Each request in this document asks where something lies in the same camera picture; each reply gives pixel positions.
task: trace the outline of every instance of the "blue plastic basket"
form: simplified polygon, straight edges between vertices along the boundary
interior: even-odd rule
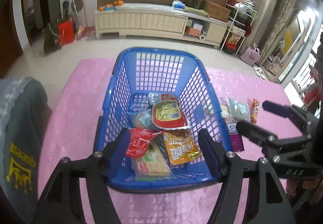
[[[149,92],[172,92],[179,97],[198,148],[197,133],[206,128],[215,141],[231,150],[219,102],[201,61],[182,51],[140,47],[127,49],[117,58],[102,107],[95,150],[102,150],[113,141],[122,127],[132,126],[127,112],[147,109]],[[206,103],[212,104],[212,110],[206,108]],[[125,192],[145,192],[209,185],[215,181],[203,156],[172,172],[176,179],[135,181],[131,159],[126,157],[114,174],[116,177],[109,178],[109,185]]]

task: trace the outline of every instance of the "wooden door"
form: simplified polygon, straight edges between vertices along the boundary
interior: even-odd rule
[[[7,0],[0,9],[0,78],[4,77],[22,53],[15,27],[12,0]]]

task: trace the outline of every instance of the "yellow printed logo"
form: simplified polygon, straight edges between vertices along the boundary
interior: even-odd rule
[[[10,152],[20,158],[22,161],[26,162],[29,166],[35,167],[36,163],[32,156],[27,156],[19,148],[17,148],[13,143],[11,143]],[[27,183],[29,183],[29,190],[32,190],[31,185],[31,170],[20,166],[13,157],[10,159],[9,173],[7,175],[7,181],[10,182],[11,176],[15,176],[15,188],[18,189],[19,186],[24,186],[25,193],[27,194]]]
[[[10,160],[9,166],[9,174],[7,176],[7,180],[10,182],[10,177],[12,174],[15,175],[16,183],[15,188],[18,189],[19,185],[25,187],[25,193],[27,194],[27,182],[29,183],[29,190],[32,190],[31,187],[31,170],[25,169],[24,167],[20,166],[13,157]]]

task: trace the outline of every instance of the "white slipper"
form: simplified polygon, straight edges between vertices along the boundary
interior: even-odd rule
[[[264,71],[262,69],[260,69],[259,71],[259,74],[260,74],[260,77],[263,79],[263,80],[266,80],[266,76],[264,75]]]
[[[260,75],[260,70],[261,70],[261,68],[260,68],[260,67],[258,67],[258,66],[255,66],[255,65],[254,65],[252,68],[254,69],[254,71],[255,71],[256,75],[260,77],[260,76],[261,76],[261,75]]]
[[[256,72],[256,70],[259,70],[260,69],[260,67],[259,66],[256,66],[256,65],[254,65],[252,68],[254,69],[255,72]]]

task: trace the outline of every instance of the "white shelf rack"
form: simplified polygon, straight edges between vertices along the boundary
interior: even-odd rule
[[[223,49],[223,47],[224,47],[224,45],[225,45],[225,43],[226,43],[226,41],[227,41],[227,39],[228,39],[228,37],[229,37],[229,34],[230,34],[230,33],[236,34],[236,33],[234,33],[234,32],[232,31],[232,27],[234,26],[234,24],[235,24],[235,23],[238,23],[238,24],[240,24],[240,25],[245,26],[243,23],[240,23],[240,22],[236,21],[236,17],[237,17],[237,15],[238,15],[238,13],[241,13],[241,14],[247,15],[248,17],[250,17],[250,18],[252,19],[250,26],[252,26],[252,24],[253,24],[253,22],[254,22],[254,20],[255,20],[255,17],[256,17],[257,11],[256,11],[255,9],[253,9],[253,8],[252,8],[252,5],[251,5],[250,3],[248,3],[248,2],[242,2],[242,3],[238,3],[238,4],[239,4],[239,5],[238,5],[238,7],[235,7],[235,6],[232,6],[232,5],[228,5],[228,0],[225,2],[225,7],[229,7],[231,10],[232,10],[232,9],[236,9],[236,12],[235,12],[235,17],[234,17],[234,18],[229,17],[229,19],[232,21],[232,23],[231,23],[230,27],[229,27],[229,28],[227,28],[227,30],[228,30],[228,32],[227,32],[227,36],[225,37],[225,39],[224,39],[224,41],[223,41],[223,44],[222,44],[222,46],[221,46],[220,51],[222,51],[222,49]],[[240,11],[240,6],[241,6],[241,5],[244,5],[244,6],[248,7],[248,9],[249,9],[249,10],[251,10],[251,11],[253,11],[253,12],[255,13],[255,16],[252,16],[252,15],[250,15],[250,14],[247,14],[247,13],[243,13],[243,12],[241,12],[241,11]],[[243,40],[241,41],[240,46],[239,46],[239,48],[238,48],[237,52],[235,52],[235,55],[237,55],[237,53],[239,52],[239,50],[240,50],[240,48],[241,48],[242,43],[243,43],[243,42],[244,42],[244,40],[245,40],[245,36],[242,36],[242,35],[239,35],[239,36],[243,37]]]

